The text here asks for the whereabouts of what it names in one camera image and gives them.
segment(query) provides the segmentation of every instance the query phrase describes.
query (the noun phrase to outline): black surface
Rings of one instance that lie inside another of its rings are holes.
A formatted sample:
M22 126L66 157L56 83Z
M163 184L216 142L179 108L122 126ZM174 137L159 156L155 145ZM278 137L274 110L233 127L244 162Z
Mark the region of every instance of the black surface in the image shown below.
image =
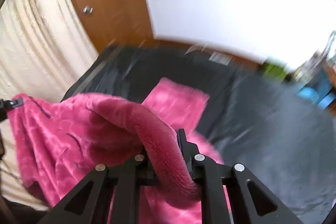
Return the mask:
M206 92L210 99L197 131L225 163L244 163L304 223L321 223L327 216L336 189L332 117L296 96L288 84L213 63L199 53L110 47L64 98L104 63L83 92L141 103L162 77Z

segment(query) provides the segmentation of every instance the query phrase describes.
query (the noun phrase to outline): silver screw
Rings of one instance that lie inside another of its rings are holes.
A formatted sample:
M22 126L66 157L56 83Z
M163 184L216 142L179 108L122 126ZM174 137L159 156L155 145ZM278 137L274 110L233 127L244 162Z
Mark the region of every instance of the silver screw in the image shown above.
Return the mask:
M143 161L145 159L145 156L144 155L141 155L141 154L137 154L134 159L136 161Z
M204 160L205 159L205 156L204 155L202 155L202 154L197 154L197 155L195 155L195 160L198 160L198 161L202 161L202 160Z
M235 165L235 169L238 171L238 172L243 172L245 170L245 166L242 165L242 164L236 164Z
M96 165L96 171L100 172L100 171L104 171L105 170L105 164L98 164Z

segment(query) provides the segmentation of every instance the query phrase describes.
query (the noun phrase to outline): pink fabric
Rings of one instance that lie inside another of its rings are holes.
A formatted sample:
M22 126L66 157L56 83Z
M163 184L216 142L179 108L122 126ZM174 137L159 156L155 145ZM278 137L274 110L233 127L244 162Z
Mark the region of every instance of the pink fabric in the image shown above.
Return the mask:
M17 97L24 105L7 116L23 185L32 194L43 194L54 206L96 164L122 164L143 144L159 185L141 190L139 222L201 223L199 187L189 176L173 128L184 128L187 140L202 154L221 162L194 132L207 95L162 79L142 105L97 93L56 104L25 94Z

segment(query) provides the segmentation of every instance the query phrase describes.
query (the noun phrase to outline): white wall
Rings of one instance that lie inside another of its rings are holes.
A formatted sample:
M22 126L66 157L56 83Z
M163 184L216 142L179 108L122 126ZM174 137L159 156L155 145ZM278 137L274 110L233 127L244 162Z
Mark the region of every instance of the white wall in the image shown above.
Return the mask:
M336 29L336 0L147 0L156 37L209 42L295 68Z

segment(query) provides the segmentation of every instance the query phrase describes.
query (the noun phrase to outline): black clip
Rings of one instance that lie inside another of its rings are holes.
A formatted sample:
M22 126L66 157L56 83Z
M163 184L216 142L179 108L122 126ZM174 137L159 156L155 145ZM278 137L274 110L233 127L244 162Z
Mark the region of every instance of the black clip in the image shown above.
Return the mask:
M21 105L23 105L23 99L21 97L13 101L0 99L0 122L7 119L7 111Z

